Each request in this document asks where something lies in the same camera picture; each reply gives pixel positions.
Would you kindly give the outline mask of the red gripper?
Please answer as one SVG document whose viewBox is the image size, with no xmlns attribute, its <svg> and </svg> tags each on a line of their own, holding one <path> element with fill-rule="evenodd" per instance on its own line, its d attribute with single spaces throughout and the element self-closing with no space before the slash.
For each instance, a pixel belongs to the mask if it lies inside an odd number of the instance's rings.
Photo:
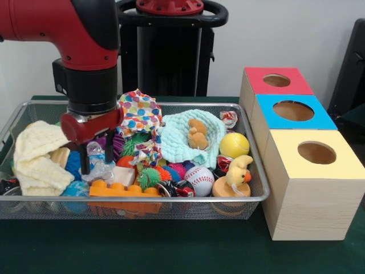
<svg viewBox="0 0 365 274">
<path fill-rule="evenodd" d="M 119 126 L 124 118 L 122 108 L 99 115 L 80 115 L 67 112 L 60 117 L 60 126 L 66 138 L 79 145 L 80 167 L 82 175 L 90 173 L 90 159 L 87 153 L 88 141 L 96 136 L 107 133 L 105 145 L 106 163 L 113 161 L 114 129 Z"/>
</svg>

